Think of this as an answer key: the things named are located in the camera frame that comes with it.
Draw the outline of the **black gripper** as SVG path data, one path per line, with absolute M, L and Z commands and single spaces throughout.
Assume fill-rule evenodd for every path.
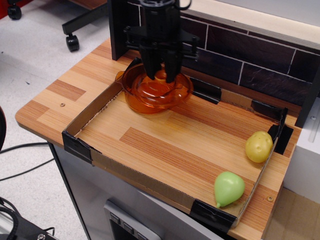
M 172 83 L 181 72 L 183 58 L 196 60 L 200 38 L 181 27 L 181 11 L 190 8 L 192 1 L 181 6 L 179 0 L 141 0 L 143 25 L 126 26 L 126 46 L 139 50 L 147 76 L 155 79 L 162 69 L 160 54 L 164 53 L 166 82 Z

